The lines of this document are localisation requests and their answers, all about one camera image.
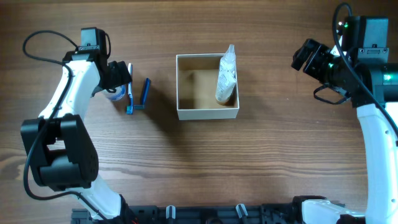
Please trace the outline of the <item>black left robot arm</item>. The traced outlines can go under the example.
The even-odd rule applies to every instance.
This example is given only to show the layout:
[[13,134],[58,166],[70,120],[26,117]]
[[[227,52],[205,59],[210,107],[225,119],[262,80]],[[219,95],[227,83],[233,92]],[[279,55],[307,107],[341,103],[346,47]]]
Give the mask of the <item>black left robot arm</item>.
[[96,27],[81,30],[81,44],[56,64],[62,77],[36,119],[26,119],[21,137],[27,154],[23,171],[26,194],[35,200],[71,195],[96,223],[138,223],[122,195],[99,175],[99,159],[85,128],[90,98],[131,82],[125,62],[109,62],[109,35]]

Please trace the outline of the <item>white cream tube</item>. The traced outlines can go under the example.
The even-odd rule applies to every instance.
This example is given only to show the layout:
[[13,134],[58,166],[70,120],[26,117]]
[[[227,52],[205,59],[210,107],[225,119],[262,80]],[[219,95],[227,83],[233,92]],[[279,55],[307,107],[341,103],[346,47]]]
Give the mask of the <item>white cream tube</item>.
[[218,103],[226,104],[236,85],[236,62],[222,57],[218,72],[218,81],[216,86],[215,98]]

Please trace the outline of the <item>blue disposable razor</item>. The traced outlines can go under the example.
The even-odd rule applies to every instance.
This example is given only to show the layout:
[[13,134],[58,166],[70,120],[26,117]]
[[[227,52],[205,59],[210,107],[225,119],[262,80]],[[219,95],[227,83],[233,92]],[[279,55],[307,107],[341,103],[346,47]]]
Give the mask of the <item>blue disposable razor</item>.
[[144,82],[144,87],[142,89],[140,103],[138,105],[134,105],[135,110],[143,110],[145,108],[150,84],[151,84],[151,80],[149,78],[146,78],[145,82]]

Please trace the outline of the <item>blue white toothbrush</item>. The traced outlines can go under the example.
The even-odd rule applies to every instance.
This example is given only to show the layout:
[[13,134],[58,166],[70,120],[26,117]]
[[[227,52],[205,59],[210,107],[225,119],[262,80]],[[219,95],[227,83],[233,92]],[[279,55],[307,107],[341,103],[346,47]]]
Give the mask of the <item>blue white toothbrush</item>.
[[[128,65],[128,72],[130,74],[130,77],[132,78],[132,71],[133,71],[133,66],[132,63],[129,63]],[[129,97],[129,104],[126,108],[126,114],[133,114],[134,111],[134,103],[133,103],[133,94],[132,94],[132,81],[130,81],[128,83],[127,86],[127,93],[128,93],[128,97]]]

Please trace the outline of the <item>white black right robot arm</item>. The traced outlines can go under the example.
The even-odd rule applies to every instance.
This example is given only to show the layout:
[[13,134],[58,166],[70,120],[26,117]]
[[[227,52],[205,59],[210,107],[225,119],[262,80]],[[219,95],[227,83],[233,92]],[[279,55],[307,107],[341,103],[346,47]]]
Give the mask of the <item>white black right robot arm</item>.
[[388,61],[388,19],[348,16],[332,22],[331,49],[307,39],[293,56],[292,68],[351,101],[360,122],[368,173],[363,214],[327,199],[301,203],[304,223],[397,223],[397,64]]

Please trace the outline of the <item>dark blue spray bottle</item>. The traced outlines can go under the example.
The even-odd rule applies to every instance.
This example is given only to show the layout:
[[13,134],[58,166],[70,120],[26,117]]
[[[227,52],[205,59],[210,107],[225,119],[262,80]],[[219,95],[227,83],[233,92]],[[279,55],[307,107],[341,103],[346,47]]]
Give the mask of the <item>dark blue spray bottle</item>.
[[230,44],[220,60],[220,70],[228,70],[236,77],[236,54],[234,44]]

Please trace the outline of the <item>white cardboard box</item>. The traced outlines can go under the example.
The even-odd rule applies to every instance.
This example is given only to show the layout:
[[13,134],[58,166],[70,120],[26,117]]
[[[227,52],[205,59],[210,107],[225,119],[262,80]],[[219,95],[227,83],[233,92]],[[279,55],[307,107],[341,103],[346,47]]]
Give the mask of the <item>white cardboard box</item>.
[[176,61],[176,109],[178,119],[235,119],[239,90],[221,105],[215,98],[218,70],[223,54],[180,54]]

